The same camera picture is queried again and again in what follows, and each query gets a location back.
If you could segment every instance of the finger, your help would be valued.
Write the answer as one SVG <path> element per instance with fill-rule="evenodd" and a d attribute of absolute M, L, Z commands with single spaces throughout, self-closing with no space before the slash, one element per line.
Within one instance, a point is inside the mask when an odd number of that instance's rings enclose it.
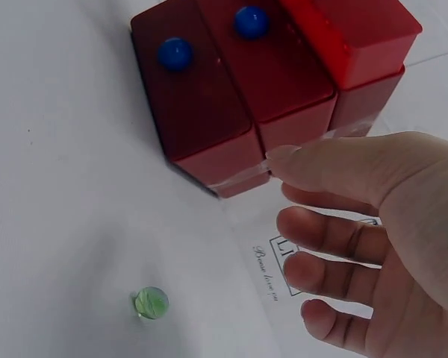
<path fill-rule="evenodd" d="M 320 300 L 305 302 L 301 315 L 307 331 L 315 339 L 365 355 L 368 319 L 338 312 Z"/>
<path fill-rule="evenodd" d="M 285 261 L 284 275 L 296 289 L 372 306 L 380 270 L 356 263 L 328 261 L 298 252 Z"/>
<path fill-rule="evenodd" d="M 448 157 L 448 142 L 405 132 L 389 136 L 324 139 L 267 153 L 273 174 L 308 192 L 330 192 L 379 209 L 387 195 Z"/>
<path fill-rule="evenodd" d="M 368 203 L 348 199 L 330 192 L 306 192 L 286 183 L 282 184 L 282 192 L 287 199 L 297 204 L 323 209 L 352 211 L 368 216 L 379 215 L 379 211 Z"/>
<path fill-rule="evenodd" d="M 391 248 L 382 226 L 325 216 L 304 207 L 282 210 L 277 228 L 298 246 L 360 263 L 382 265 Z"/>

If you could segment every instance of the red block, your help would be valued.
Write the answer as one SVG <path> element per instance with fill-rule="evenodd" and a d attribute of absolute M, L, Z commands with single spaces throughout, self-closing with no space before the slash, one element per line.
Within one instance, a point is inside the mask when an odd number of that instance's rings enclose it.
<path fill-rule="evenodd" d="M 420 23 L 398 0 L 280 0 L 341 89 L 397 73 Z"/>
<path fill-rule="evenodd" d="M 356 88 L 341 90 L 329 129 L 333 130 L 365 121 L 369 124 L 369 130 L 404 74 L 405 67 L 403 66 L 396 75 Z"/>
<path fill-rule="evenodd" d="M 277 0 L 196 0 L 266 150 L 322 136 L 335 105 L 335 86 Z M 236 12 L 254 5 L 270 29 L 245 40 L 234 29 Z"/>
<path fill-rule="evenodd" d="M 193 0 L 167 0 L 131 20 L 137 60 L 168 160 L 204 185 L 218 183 L 264 156 L 255 126 Z M 193 62 L 170 72 L 158 48 L 170 37 L 193 47 Z M 229 197 L 265 183 L 261 175 L 219 192 Z"/>

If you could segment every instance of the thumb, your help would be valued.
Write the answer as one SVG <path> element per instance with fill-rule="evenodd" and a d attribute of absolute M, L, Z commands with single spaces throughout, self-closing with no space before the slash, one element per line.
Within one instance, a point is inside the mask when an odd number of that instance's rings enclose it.
<path fill-rule="evenodd" d="M 380 208 L 402 182 L 448 158 L 448 142 L 417 132 L 323 139 L 267 153 L 273 174 L 308 192 L 330 192 Z"/>

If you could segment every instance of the transparent plastic sheet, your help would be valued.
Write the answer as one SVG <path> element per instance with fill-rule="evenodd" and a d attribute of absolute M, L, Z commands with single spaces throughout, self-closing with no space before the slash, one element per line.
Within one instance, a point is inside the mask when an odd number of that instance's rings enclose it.
<path fill-rule="evenodd" d="M 331 138 L 342 138 L 351 136 L 365 136 L 369 129 L 372 127 L 373 121 L 362 120 L 360 122 L 347 125 L 346 127 L 337 128 L 333 131 L 329 131 L 321 136 L 318 140 L 331 139 Z M 222 189 L 229 188 L 246 180 L 249 180 L 258 175 L 262 175 L 269 171 L 269 166 L 266 160 L 263 160 L 258 165 L 244 169 L 243 171 L 233 175 L 232 177 L 225 179 L 219 183 L 212 184 L 208 186 L 209 189 L 217 192 Z"/>

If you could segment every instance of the fingernail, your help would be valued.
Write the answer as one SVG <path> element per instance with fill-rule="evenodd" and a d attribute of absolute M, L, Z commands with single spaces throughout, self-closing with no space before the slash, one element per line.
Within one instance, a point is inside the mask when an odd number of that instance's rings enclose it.
<path fill-rule="evenodd" d="M 289 158 L 296 151 L 301 149 L 298 145 L 282 145 L 280 147 L 274 148 L 272 151 L 266 153 L 266 158 L 268 160 L 284 160 Z"/>

